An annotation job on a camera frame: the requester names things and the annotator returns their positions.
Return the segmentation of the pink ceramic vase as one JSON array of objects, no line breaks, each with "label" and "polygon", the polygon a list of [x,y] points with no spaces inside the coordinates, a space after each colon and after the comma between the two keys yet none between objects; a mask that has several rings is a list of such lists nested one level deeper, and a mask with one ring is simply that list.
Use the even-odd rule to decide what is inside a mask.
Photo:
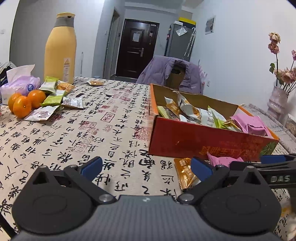
[{"label": "pink ceramic vase", "polygon": [[274,86],[271,96],[269,97],[269,100],[267,103],[267,106],[268,106],[267,112],[276,120],[280,120],[280,118],[283,117],[285,113],[287,100],[288,100],[288,93],[282,88]]}]

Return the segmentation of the orange cardboard tray box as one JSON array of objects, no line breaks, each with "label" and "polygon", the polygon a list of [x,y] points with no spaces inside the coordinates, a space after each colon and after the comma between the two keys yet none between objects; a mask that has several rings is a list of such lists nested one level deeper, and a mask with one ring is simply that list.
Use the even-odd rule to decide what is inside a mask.
[{"label": "orange cardboard tray box", "polygon": [[175,90],[156,84],[149,93],[149,154],[173,158],[241,157],[244,161],[259,161],[260,156],[270,155],[279,137],[275,133],[263,137],[234,132],[198,123],[163,118],[158,106],[166,105],[166,98],[177,101]]}]

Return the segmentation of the orange tangerine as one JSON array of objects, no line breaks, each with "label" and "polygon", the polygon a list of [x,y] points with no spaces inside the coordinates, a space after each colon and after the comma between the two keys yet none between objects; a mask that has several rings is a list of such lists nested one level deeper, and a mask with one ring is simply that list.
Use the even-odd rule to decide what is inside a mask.
[{"label": "orange tangerine", "polygon": [[19,98],[20,96],[22,96],[20,93],[14,93],[11,95],[11,97],[8,100],[8,107],[10,109],[11,112],[13,112],[13,106],[15,101],[17,100],[17,98]]},{"label": "orange tangerine", "polygon": [[38,109],[46,99],[46,94],[42,90],[36,89],[29,92],[27,98],[31,101],[32,109]]},{"label": "orange tangerine", "polygon": [[17,118],[25,118],[32,110],[32,102],[27,96],[18,97],[13,105],[13,113]]}]

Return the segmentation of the grey refrigerator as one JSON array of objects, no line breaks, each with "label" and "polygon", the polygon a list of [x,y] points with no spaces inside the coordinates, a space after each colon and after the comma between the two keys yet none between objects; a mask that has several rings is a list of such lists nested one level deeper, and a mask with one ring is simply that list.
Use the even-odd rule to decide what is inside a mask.
[{"label": "grey refrigerator", "polygon": [[167,34],[164,56],[190,61],[195,37],[195,23],[174,21]]}]

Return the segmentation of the small gold snack packet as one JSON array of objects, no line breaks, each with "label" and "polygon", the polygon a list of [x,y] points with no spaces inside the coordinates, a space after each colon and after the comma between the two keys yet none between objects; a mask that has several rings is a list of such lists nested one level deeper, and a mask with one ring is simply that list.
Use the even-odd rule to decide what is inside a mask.
[{"label": "small gold snack packet", "polygon": [[92,80],[87,80],[87,83],[91,86],[102,86],[104,85],[104,81],[101,79],[92,79]]}]

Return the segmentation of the gold cracker packet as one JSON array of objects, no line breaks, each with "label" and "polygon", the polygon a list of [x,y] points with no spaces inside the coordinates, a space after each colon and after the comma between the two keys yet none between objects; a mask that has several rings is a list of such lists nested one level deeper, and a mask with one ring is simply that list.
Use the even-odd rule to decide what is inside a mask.
[{"label": "gold cracker packet", "polygon": [[179,185],[183,192],[193,188],[201,182],[191,170],[190,158],[175,158],[174,164],[178,175]]}]

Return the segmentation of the calligraphy print tablecloth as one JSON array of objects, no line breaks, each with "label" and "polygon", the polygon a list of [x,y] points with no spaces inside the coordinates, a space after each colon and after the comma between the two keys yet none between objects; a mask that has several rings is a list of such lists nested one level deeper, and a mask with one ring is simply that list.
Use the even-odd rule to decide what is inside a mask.
[{"label": "calligraphy print tablecloth", "polygon": [[1,215],[15,232],[13,203],[42,165],[61,171],[100,156],[94,183],[115,196],[181,192],[173,158],[148,153],[150,87],[112,80],[90,86],[82,77],[74,84],[70,97],[81,97],[84,108],[59,109],[47,121],[20,120],[1,107]]}]

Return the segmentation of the pink snack packet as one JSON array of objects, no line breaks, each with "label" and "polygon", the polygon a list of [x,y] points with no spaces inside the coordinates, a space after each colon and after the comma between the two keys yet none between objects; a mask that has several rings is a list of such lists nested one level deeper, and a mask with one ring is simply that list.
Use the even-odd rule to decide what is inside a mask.
[{"label": "pink snack packet", "polygon": [[229,167],[230,164],[234,161],[237,162],[244,162],[241,157],[235,159],[232,157],[215,157],[211,155],[209,152],[207,153],[208,160],[212,166],[217,166],[217,165],[224,165],[226,167]]},{"label": "pink snack packet", "polygon": [[263,123],[259,116],[249,116],[238,113],[231,117],[231,120],[244,132],[250,135],[263,137],[272,137],[267,126]]}]

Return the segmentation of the yellow box on fridge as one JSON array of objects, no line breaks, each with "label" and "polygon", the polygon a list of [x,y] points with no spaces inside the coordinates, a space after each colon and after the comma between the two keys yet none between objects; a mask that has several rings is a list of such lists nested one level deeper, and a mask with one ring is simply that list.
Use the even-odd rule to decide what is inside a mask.
[{"label": "yellow box on fridge", "polygon": [[184,25],[196,25],[195,21],[183,17],[179,17],[178,21],[182,22]]}]

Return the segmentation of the purple puffer jacket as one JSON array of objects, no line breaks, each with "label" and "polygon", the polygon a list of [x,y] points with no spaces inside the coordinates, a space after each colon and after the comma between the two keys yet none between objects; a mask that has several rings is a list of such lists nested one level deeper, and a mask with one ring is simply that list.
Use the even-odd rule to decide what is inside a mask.
[{"label": "purple puffer jacket", "polygon": [[138,84],[157,84],[184,92],[203,94],[206,73],[200,65],[165,56],[154,56],[137,79]]}]

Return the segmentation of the dried pink roses bouquet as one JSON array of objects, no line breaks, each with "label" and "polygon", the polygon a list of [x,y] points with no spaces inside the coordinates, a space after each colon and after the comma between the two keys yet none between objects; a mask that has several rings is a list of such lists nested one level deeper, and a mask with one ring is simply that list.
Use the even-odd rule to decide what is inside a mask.
[{"label": "dried pink roses bouquet", "polygon": [[279,33],[270,32],[268,37],[268,49],[275,56],[269,72],[275,76],[275,86],[289,95],[295,90],[295,36],[288,41],[282,40]]}]

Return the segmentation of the large yellow thermos bottle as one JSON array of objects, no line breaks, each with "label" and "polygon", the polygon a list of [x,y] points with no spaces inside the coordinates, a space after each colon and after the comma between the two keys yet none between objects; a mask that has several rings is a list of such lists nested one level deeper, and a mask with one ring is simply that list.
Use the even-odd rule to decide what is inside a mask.
[{"label": "large yellow thermos bottle", "polygon": [[45,45],[44,76],[74,83],[76,35],[73,13],[57,14],[55,25]]}]

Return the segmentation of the dark entrance door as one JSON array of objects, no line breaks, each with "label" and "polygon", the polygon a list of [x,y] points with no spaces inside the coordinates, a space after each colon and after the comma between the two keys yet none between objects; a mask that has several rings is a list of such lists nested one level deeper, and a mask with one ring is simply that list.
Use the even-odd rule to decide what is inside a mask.
[{"label": "dark entrance door", "polygon": [[121,34],[116,76],[137,79],[154,55],[159,24],[125,19]]}]

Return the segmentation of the purple tissue pack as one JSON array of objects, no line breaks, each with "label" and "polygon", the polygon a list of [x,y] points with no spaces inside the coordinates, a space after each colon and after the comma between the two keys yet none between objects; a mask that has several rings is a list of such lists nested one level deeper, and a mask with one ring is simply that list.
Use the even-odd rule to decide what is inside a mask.
[{"label": "purple tissue pack", "polygon": [[1,104],[8,105],[9,98],[14,93],[27,96],[30,91],[40,88],[40,78],[31,75],[34,68],[35,64],[23,65],[6,72],[7,82],[1,84]]}]

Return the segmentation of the wooden chair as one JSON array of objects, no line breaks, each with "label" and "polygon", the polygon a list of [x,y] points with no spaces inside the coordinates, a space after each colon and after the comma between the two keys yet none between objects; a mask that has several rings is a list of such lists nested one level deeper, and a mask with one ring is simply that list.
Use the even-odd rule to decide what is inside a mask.
[{"label": "wooden chair", "polygon": [[166,80],[166,87],[179,90],[179,86],[184,79],[186,69],[183,66],[175,65]]}]

